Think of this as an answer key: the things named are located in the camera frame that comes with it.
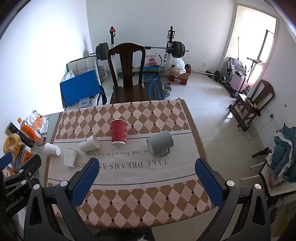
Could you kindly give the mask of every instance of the red paper cup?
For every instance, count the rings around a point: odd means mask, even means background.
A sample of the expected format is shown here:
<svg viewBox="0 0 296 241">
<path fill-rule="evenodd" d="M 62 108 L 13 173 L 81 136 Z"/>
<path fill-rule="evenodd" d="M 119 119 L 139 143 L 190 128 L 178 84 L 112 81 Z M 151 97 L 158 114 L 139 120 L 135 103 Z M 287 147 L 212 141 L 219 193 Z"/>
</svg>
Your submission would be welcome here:
<svg viewBox="0 0 296 241">
<path fill-rule="evenodd" d="M 113 120 L 110 123 L 112 145 L 122 146 L 126 144 L 128 123 L 125 120 Z"/>
</svg>

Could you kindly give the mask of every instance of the dark wooden chair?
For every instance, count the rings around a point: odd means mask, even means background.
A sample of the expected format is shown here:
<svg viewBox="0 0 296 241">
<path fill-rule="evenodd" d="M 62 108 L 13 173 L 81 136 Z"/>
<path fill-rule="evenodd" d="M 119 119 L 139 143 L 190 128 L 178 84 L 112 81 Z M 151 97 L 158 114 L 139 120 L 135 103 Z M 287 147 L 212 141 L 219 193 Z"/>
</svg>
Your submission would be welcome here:
<svg viewBox="0 0 296 241">
<path fill-rule="evenodd" d="M 133 85 L 133 53 L 136 51 L 142 52 L 142 59 L 139 82 L 137 85 Z M 111 56 L 113 54 L 119 54 L 120 57 L 123 76 L 123 87 L 119 87 L 117 84 L 115 71 L 111 62 Z M 133 43 L 122 43 L 108 50 L 107 59 L 115 88 L 111 96 L 110 104 L 150 100 L 148 93 L 142 86 L 145 56 L 145 48 Z"/>
<path fill-rule="evenodd" d="M 253 100 L 253 98 L 255 97 L 256 93 L 257 93 L 257 90 L 260 86 L 260 84 L 263 84 L 264 85 L 264 88 L 262 89 L 262 91 L 257 95 L 257 97 Z M 251 105 L 254 106 L 254 104 L 257 104 L 259 105 L 259 103 L 264 100 L 269 94 L 272 94 L 272 96 L 270 97 L 270 99 L 264 104 L 262 105 L 261 108 L 254 108 L 252 107 Z M 230 112 L 233 110 L 233 108 L 236 106 L 236 105 L 242 105 L 243 106 L 243 109 L 241 110 L 241 113 L 246 110 L 247 113 L 245 115 L 245 117 L 238 123 L 237 127 L 240 127 L 241 124 L 244 123 L 244 121 L 246 120 L 249 120 L 248 124 L 249 125 L 252 120 L 254 120 L 254 118 L 256 116 L 261 116 L 260 114 L 260 111 L 262 111 L 270 101 L 272 101 L 272 99 L 275 97 L 275 93 L 274 93 L 274 89 L 272 87 L 272 85 L 265 81 L 265 80 L 260 80 L 256 89 L 254 90 L 253 94 L 251 97 L 247 97 L 246 95 L 244 94 L 239 94 L 237 96 L 237 99 L 235 101 L 235 103 L 232 105 L 232 107 L 229 109 Z"/>
</svg>

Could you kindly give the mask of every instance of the white chair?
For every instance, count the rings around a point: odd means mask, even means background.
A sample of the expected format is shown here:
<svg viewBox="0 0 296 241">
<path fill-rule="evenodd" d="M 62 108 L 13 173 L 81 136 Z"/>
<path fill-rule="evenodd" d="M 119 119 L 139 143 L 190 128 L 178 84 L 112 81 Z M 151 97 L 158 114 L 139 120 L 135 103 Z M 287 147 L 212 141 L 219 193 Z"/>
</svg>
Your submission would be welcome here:
<svg viewBox="0 0 296 241">
<path fill-rule="evenodd" d="M 102 85 L 103 83 L 101 82 L 101 80 L 103 81 L 103 79 L 101 78 L 100 80 L 100 77 L 99 77 L 98 63 L 95 56 L 88 56 L 85 58 L 73 60 L 69 62 L 66 67 L 67 67 L 67 71 L 72 70 L 75 76 L 94 70 L 96 72 L 96 78 L 98 80 L 99 85 Z M 92 106 L 96 106 L 99 104 L 100 97 L 101 97 L 101 94 L 98 94 L 94 97 Z M 78 109 L 78 103 L 71 106 L 67 106 L 65 108 L 65 110 L 74 110 L 74 109 Z"/>
<path fill-rule="evenodd" d="M 264 191 L 268 198 L 280 198 L 296 193 L 296 183 L 290 183 L 288 181 L 283 181 L 276 186 L 272 186 L 269 182 L 269 172 L 267 167 L 267 161 L 250 167 L 251 169 L 262 165 L 259 174 L 256 176 L 241 178 L 240 181 L 261 178 L 264 185 Z"/>
</svg>

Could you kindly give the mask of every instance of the weight plate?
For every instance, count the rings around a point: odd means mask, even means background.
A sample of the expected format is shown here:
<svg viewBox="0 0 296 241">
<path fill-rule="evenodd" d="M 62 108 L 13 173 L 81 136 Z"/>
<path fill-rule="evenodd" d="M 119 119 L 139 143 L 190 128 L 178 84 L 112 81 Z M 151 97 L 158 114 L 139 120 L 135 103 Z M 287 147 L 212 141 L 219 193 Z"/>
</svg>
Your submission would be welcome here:
<svg viewBox="0 0 296 241">
<path fill-rule="evenodd" d="M 107 60 L 107 52 L 109 50 L 108 43 L 102 44 L 102 59 L 101 60 Z"/>
<path fill-rule="evenodd" d="M 96 58 L 99 60 L 102 60 L 102 43 L 100 43 L 97 47 L 96 47 Z"/>
<path fill-rule="evenodd" d="M 172 91 L 172 86 L 170 86 L 170 85 L 165 85 L 165 86 L 163 87 L 163 89 L 164 89 L 164 90 L 168 90 L 168 91 Z"/>
<path fill-rule="evenodd" d="M 163 90 L 163 94 L 164 94 L 164 97 L 167 98 L 170 96 L 170 91 L 168 90 Z"/>
<path fill-rule="evenodd" d="M 182 57 L 185 55 L 185 45 L 183 44 L 183 48 L 184 48 L 184 53 L 182 55 Z"/>
<path fill-rule="evenodd" d="M 178 58 L 181 58 L 184 55 L 184 45 L 179 41 L 178 41 L 178 43 L 180 44 L 180 53 L 179 53 Z"/>
<path fill-rule="evenodd" d="M 171 51 L 172 56 L 174 58 L 178 58 L 179 54 L 180 54 L 180 44 L 179 44 L 179 42 L 173 41 L 172 48 L 173 48 L 172 51 Z"/>
<path fill-rule="evenodd" d="M 220 74 L 220 71 L 219 70 L 217 70 L 216 72 L 215 72 L 215 74 L 214 75 L 216 75 L 216 76 L 214 76 L 214 80 L 216 81 L 216 82 L 219 82 L 220 81 L 220 79 L 221 79 L 221 74 Z"/>
<path fill-rule="evenodd" d="M 189 74 L 191 74 L 191 65 L 190 64 L 185 64 L 185 68 L 189 69 Z"/>
<path fill-rule="evenodd" d="M 210 72 L 210 71 L 206 71 L 206 73 L 208 73 L 208 74 L 211 74 L 211 72 Z M 212 75 L 208 75 L 208 77 L 209 77 L 209 78 L 211 78 L 211 79 L 213 78 L 213 76 L 212 76 Z"/>
<path fill-rule="evenodd" d="M 222 75 L 222 76 L 221 76 L 221 81 L 222 81 L 222 82 L 225 82 L 225 81 L 226 81 L 226 76 L 225 76 L 225 75 Z"/>
</svg>

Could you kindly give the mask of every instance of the bottle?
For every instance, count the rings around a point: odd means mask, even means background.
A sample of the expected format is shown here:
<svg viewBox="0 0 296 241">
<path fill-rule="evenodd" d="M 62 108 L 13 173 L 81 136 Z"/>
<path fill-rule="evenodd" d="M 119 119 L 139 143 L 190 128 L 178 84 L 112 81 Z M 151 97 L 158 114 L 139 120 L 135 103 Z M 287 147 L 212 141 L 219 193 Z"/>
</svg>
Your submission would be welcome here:
<svg viewBox="0 0 296 241">
<path fill-rule="evenodd" d="M 17 122 L 20 123 L 20 129 L 25 132 L 33 141 L 40 141 L 41 135 L 35 131 L 32 127 L 30 127 L 26 121 L 21 118 L 17 119 Z"/>
</svg>

